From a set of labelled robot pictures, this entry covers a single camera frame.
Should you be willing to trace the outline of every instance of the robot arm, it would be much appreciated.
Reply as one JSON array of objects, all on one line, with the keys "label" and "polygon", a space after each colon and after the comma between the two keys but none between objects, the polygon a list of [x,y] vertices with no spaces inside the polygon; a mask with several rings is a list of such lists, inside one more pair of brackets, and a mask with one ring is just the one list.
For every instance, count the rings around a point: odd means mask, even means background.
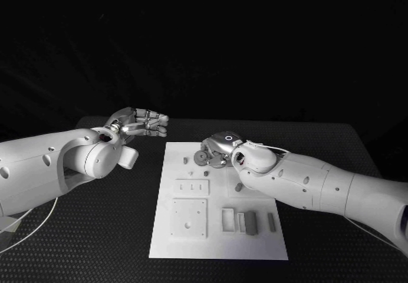
[{"label": "robot arm", "polygon": [[133,136],[164,137],[168,117],[125,108],[103,127],[0,143],[0,217],[34,208],[76,186],[103,178],[116,164],[131,169]]},{"label": "robot arm", "polygon": [[198,165],[229,163],[244,187],[299,209],[335,213],[373,228],[408,255],[408,183],[344,171],[321,160],[214,134],[194,155]]}]

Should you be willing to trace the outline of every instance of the white cable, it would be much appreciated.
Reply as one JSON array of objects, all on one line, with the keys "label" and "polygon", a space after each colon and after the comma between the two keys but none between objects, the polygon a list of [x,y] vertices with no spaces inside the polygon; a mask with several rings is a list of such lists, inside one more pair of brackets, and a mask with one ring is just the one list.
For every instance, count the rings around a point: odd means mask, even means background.
[{"label": "white cable", "polygon": [[22,214],[22,216],[0,231],[0,234],[27,216],[31,212],[31,209]]},{"label": "white cable", "polygon": [[282,152],[285,153],[289,153],[285,149],[279,149],[278,147],[272,147],[272,146],[265,146],[262,144],[257,144],[257,143],[253,143],[252,141],[246,141],[249,144],[253,144],[255,146],[262,146],[262,147],[268,147],[269,149],[276,149],[276,150],[281,150]]},{"label": "white cable", "polygon": [[379,239],[386,245],[392,246],[394,249],[399,250],[397,246],[393,244],[387,243],[379,236],[376,236],[368,230],[363,229],[345,216],[344,219],[363,231],[366,231],[376,239]]},{"label": "white cable", "polygon": [[38,225],[38,227],[30,232],[30,234],[22,238],[22,240],[20,240],[18,242],[15,242],[7,249],[4,249],[4,250],[0,252],[0,254],[4,253],[4,251],[7,251],[8,249],[11,249],[15,245],[18,245],[18,243],[21,243],[21,242],[31,236],[31,234],[40,229],[40,227],[43,226],[46,220],[48,220],[50,214],[53,213],[53,209],[54,209],[56,203],[57,203],[57,198],[54,199],[53,208],[50,209],[48,215],[47,215],[47,217],[44,218],[44,220],[43,220],[41,224]]}]

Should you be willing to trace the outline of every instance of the robotic hand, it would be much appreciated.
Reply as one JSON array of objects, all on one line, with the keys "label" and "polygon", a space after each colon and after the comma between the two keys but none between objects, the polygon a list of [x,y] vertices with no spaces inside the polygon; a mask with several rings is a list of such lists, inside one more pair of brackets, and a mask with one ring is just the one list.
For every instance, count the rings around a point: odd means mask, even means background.
[{"label": "robotic hand", "polygon": [[0,217],[34,208],[76,186],[103,178],[116,164],[131,169],[133,136],[165,137],[168,117],[125,108],[103,127],[0,143]]},{"label": "robotic hand", "polygon": [[213,168],[230,162],[247,189],[295,208],[358,221],[408,256],[408,183],[347,172],[309,156],[269,148],[224,131],[203,140],[194,162]]}]

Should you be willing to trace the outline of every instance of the black background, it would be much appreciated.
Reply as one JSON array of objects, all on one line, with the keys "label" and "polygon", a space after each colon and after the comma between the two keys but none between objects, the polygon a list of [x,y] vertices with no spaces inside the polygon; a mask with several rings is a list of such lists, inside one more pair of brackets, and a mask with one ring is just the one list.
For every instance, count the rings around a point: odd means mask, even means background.
[{"label": "black background", "polygon": [[348,123],[381,175],[408,180],[403,1],[1,13],[0,140],[126,106]]}]

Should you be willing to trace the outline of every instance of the black tablecloth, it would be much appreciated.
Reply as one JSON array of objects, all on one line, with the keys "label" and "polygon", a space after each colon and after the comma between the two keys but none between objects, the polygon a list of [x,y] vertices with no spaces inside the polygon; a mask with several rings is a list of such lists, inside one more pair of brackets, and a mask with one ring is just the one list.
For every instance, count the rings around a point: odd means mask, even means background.
[{"label": "black tablecloth", "polygon": [[[84,117],[77,128],[105,121]],[[399,251],[340,216],[279,202],[288,261],[148,259],[165,142],[200,142],[230,130],[344,170],[380,176],[345,124],[171,119],[167,130],[167,138],[135,137],[129,143],[139,152],[132,170],[116,166],[103,179],[59,198],[46,225],[1,256],[1,282],[408,282]],[[14,242],[35,228],[51,204],[33,210]]]}]

